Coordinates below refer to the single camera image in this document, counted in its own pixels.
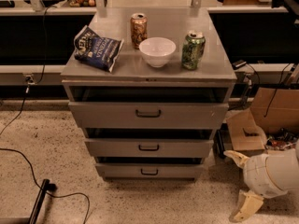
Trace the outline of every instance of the floor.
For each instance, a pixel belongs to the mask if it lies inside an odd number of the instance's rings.
[[[2,102],[0,132],[20,108],[20,102]],[[241,171],[213,150],[196,182],[104,181],[96,173],[83,140],[67,101],[28,101],[0,135],[0,148],[22,152],[32,163],[38,184],[48,178],[57,185],[55,195],[87,195],[87,224],[230,223],[239,190],[247,190]],[[0,217],[29,217],[38,191],[23,156],[0,151]],[[46,196],[37,223],[83,223],[87,205],[81,194],[60,199]],[[299,223],[299,190],[266,200],[259,212],[243,223]]]

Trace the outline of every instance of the gray countertop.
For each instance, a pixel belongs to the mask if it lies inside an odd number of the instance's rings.
[[[148,17],[148,37],[169,38],[177,45],[173,59],[163,68],[153,68],[146,64],[140,51],[132,47],[130,18],[136,12],[145,13]],[[235,72],[206,8],[106,8],[94,15],[90,27],[100,36],[124,39],[112,72],[81,63],[72,55],[62,72],[63,79],[95,80],[100,77],[101,80],[235,80]],[[185,70],[180,65],[182,44],[190,30],[201,31],[206,37],[205,53],[195,71]]]

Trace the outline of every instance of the bowl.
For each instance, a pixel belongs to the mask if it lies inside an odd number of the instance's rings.
[[[139,49],[146,63],[159,68],[167,64],[173,57],[176,44],[167,38],[152,37],[142,41]]]

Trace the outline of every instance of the soda can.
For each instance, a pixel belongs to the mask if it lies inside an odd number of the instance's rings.
[[[135,49],[139,49],[140,43],[148,38],[148,18],[144,13],[134,13],[131,17],[131,38]]]
[[[188,70],[197,69],[204,50],[206,39],[201,32],[190,31],[185,37],[181,57],[181,65]]]

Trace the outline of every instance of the open cardboard box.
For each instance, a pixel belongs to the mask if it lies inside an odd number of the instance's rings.
[[[234,151],[263,153],[264,139],[281,128],[299,133],[299,90],[260,88],[250,108],[226,120]]]

